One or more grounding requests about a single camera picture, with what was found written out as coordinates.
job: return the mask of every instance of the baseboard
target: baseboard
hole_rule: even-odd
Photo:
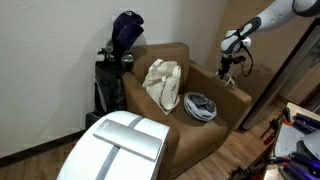
[[[39,155],[41,153],[44,153],[46,151],[52,150],[54,148],[57,148],[59,146],[62,146],[64,144],[70,143],[72,141],[78,140],[81,138],[81,136],[85,133],[86,130],[81,130],[79,132],[70,134],[68,136],[46,142],[44,144],[40,144],[38,146],[17,152],[15,154],[5,156],[0,158],[0,168],[3,168],[5,166],[9,166],[11,164],[17,163],[19,161],[31,158],[33,156]]]

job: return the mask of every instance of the desk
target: desk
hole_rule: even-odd
[[[306,110],[304,108],[301,108],[301,107],[299,107],[299,106],[297,106],[295,104],[288,103],[287,107],[290,109],[291,121],[292,121],[293,116],[296,115],[297,113],[306,115],[308,117],[311,117],[313,119],[316,119],[316,120],[320,121],[320,116],[319,115],[317,115],[317,114],[315,114],[313,112],[310,112],[310,111],[308,111],[308,110]],[[276,138],[274,140],[275,143],[274,143],[273,148],[271,150],[270,156],[274,155],[274,147],[276,145],[279,132],[277,132],[277,136],[276,136]],[[281,179],[282,180],[283,178],[282,178],[282,176],[280,175],[280,173],[278,171],[278,166],[277,165],[268,165],[267,168],[266,168],[266,172],[264,174],[264,180],[274,180],[274,179]]]

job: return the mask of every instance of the wire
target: wire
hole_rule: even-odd
[[[248,73],[246,73],[246,74],[244,73],[244,65],[246,64],[246,60],[244,60],[243,62],[240,63],[242,75],[244,77],[248,77],[251,74],[252,68],[254,66],[253,65],[253,58],[252,58],[252,55],[251,55],[250,51],[247,49],[247,47],[242,42],[242,40],[244,40],[245,38],[240,35],[239,30],[236,31],[236,34],[237,34],[238,38],[240,39],[240,49],[243,48],[248,53],[248,55],[250,57],[250,60],[251,60],[250,69],[249,69]]]
[[[247,47],[242,43],[242,41],[241,41],[241,47],[242,48],[244,48],[244,50],[248,53],[248,55],[249,55],[249,57],[250,57],[250,60],[251,60],[251,65],[250,65],[250,69],[249,69],[249,71],[245,74],[244,73],[244,65],[246,64],[246,60],[244,60],[243,62],[241,62],[240,63],[240,65],[241,65],[241,72],[242,72],[242,75],[244,76],[244,77],[248,77],[250,74],[251,74],[251,72],[252,72],[252,68],[253,68],[253,58],[252,58],[252,55],[251,55],[251,53],[250,53],[250,51],[247,49]]]

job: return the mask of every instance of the white robot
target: white robot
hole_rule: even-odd
[[[253,32],[266,31],[277,28],[288,22],[295,15],[302,17],[320,17],[320,0],[275,0],[269,7],[249,20],[237,30],[229,30],[226,37],[221,42],[221,67],[216,72],[220,79],[227,81],[226,85],[236,86],[233,78],[227,74],[231,64],[239,64],[245,61],[244,56],[236,56],[239,51],[247,51],[251,59],[251,68],[247,74],[251,73],[253,60],[248,49],[251,41],[248,38]]]

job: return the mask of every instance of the brown armchair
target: brown armchair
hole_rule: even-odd
[[[132,71],[123,75],[128,111],[170,127],[158,179],[173,179],[222,145],[246,115],[251,97],[238,88],[224,87],[212,72],[192,62],[185,44],[137,46],[132,55]],[[182,69],[180,102],[167,116],[141,86],[149,66],[158,58],[177,61]],[[215,102],[218,115],[213,121],[197,121],[184,111],[187,92],[204,94]]]

